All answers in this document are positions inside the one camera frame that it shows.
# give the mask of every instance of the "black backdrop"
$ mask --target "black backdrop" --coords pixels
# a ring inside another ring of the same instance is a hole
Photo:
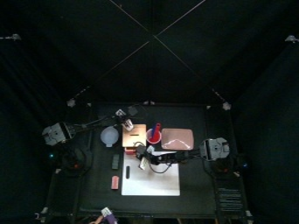
[[[259,223],[297,219],[299,3],[288,1],[6,1],[1,4],[1,221],[44,205],[43,128],[65,101],[232,104],[249,155]]]

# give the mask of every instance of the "red cup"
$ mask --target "red cup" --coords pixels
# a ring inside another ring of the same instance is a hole
[[[152,129],[149,129],[147,132],[145,132],[145,141],[149,143],[149,144],[157,144],[160,141],[161,141],[161,132],[157,131],[157,134],[159,135],[155,135],[152,136]]]

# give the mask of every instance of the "person's hand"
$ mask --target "person's hand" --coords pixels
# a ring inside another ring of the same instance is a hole
[[[103,221],[103,218],[104,218],[103,215],[100,215],[97,219],[92,221],[89,224],[99,224]]]

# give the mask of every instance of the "pink tray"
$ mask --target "pink tray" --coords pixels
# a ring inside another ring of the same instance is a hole
[[[188,151],[192,150],[192,145],[191,129],[163,129],[163,149]]]

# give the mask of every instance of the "cable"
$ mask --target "cable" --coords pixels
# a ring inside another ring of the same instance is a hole
[[[153,169],[153,167],[152,167],[152,165],[151,165],[151,159],[148,160],[148,164],[149,164],[149,168],[151,168],[151,170],[155,172],[155,173],[165,173],[167,171],[168,171],[168,169],[171,168],[171,166],[172,166],[172,163],[169,163],[168,164],[168,167],[164,169],[164,171],[156,171],[155,169]]]

